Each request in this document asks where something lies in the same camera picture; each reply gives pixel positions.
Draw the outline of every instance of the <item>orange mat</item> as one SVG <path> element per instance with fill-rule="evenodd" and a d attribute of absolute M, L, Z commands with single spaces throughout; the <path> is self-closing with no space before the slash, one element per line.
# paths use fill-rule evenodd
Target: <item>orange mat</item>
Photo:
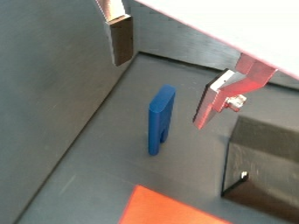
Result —
<path fill-rule="evenodd" d="M 119 224 L 230 224 L 151 191 L 143 186 L 135 187 Z"/>

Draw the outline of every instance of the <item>blue block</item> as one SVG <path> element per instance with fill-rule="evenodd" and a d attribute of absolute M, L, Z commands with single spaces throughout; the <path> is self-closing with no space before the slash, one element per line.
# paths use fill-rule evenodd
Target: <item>blue block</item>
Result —
<path fill-rule="evenodd" d="M 163 85 L 148 109 L 148 153 L 154 156 L 159 153 L 160 143 L 168 136 L 172 111 L 174 111 L 175 88 Z"/>

